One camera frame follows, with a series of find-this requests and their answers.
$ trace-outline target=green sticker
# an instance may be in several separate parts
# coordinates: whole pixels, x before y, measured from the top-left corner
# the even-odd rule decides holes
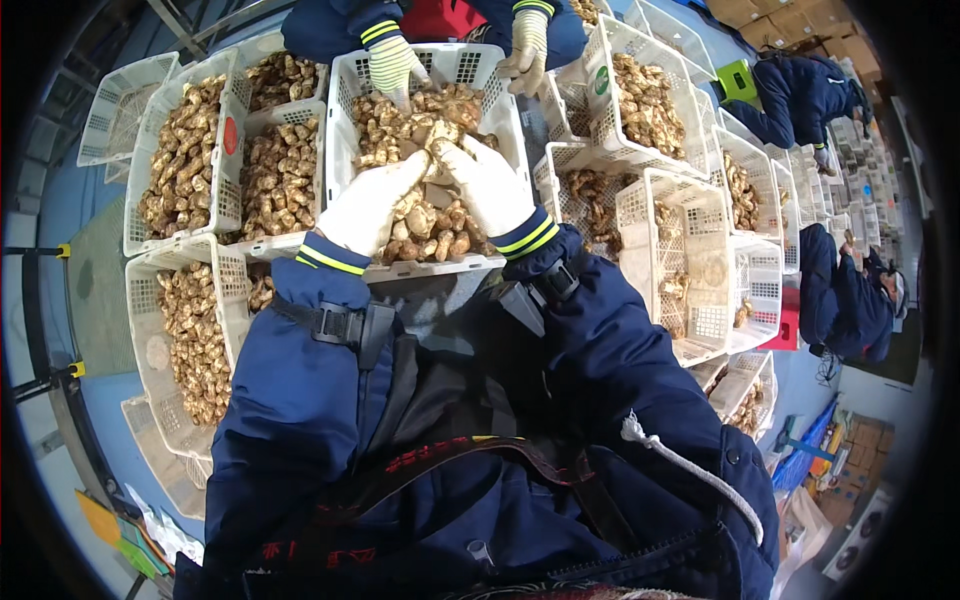
[[[610,70],[607,69],[607,65],[605,64],[597,71],[596,79],[593,80],[593,91],[596,92],[597,96],[601,96],[607,91],[609,86]]]

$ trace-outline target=green stool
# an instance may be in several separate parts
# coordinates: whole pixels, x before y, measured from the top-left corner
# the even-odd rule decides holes
[[[750,72],[750,65],[746,59],[736,60],[717,69],[717,80],[713,83],[720,102],[728,100],[742,100],[757,109],[762,109],[760,99],[756,95],[754,75]]]

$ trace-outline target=worker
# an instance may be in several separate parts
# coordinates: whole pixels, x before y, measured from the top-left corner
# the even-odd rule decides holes
[[[903,275],[883,266],[874,248],[853,263],[849,242],[837,247],[824,226],[800,232],[800,334],[812,346],[826,346],[841,358],[882,361],[890,347],[894,319],[906,313]]]
[[[404,25],[401,18],[415,2],[430,1],[436,0],[300,0],[283,21],[284,45],[298,56],[326,64],[366,48],[371,53],[371,83],[409,114],[411,75],[423,85],[431,81],[401,31],[416,23]],[[457,0],[440,2],[454,5]],[[473,0],[470,4],[487,23],[465,39],[503,48],[508,58],[497,68],[502,77],[516,78],[508,88],[512,94],[522,91],[533,97],[544,71],[580,58],[587,45],[583,20],[568,0]]]
[[[742,100],[724,101],[724,108],[760,138],[783,149],[813,144],[814,158],[830,169],[827,123],[840,117],[859,120],[869,138],[873,109],[860,84],[831,61],[782,51],[760,54],[754,82],[763,112]]]
[[[616,265],[535,206],[498,152],[463,144],[475,158],[439,140],[362,173],[296,258],[273,261],[275,299],[253,320],[213,439],[203,567],[178,556],[175,597],[461,597],[526,583],[538,597],[766,599],[779,519],[754,442],[721,424]],[[540,349],[512,365],[537,382],[523,396],[402,328],[375,360],[335,339],[337,311],[366,308],[350,329],[367,327],[361,275],[431,154],[507,258],[503,278],[544,295],[545,335],[527,331]],[[505,356],[528,339],[514,323]]]

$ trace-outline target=red sticker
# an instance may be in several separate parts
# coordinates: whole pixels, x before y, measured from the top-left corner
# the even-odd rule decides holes
[[[237,124],[233,122],[233,117],[227,117],[227,123],[224,125],[224,150],[232,156],[236,149]]]

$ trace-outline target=white glove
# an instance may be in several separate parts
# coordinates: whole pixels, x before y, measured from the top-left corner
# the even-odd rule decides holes
[[[480,229],[496,237],[523,225],[534,213],[534,199],[506,159],[469,135],[464,135],[463,146],[476,159],[447,139],[437,140],[430,150],[460,185],[464,203]]]
[[[404,114],[410,114],[410,75],[432,87],[430,75],[403,36],[388,37],[370,47],[370,81]]]
[[[541,11],[524,10],[514,16],[514,51],[497,63],[497,77],[516,78],[507,88],[512,94],[522,91],[533,98],[546,69],[547,16]]]
[[[432,162],[425,150],[397,164],[364,171],[320,213],[326,239],[349,251],[373,256],[390,240],[394,207],[423,178]]]
[[[824,146],[823,148],[814,148],[813,159],[816,160],[817,164],[820,166],[829,168],[830,152],[827,150],[827,146]]]

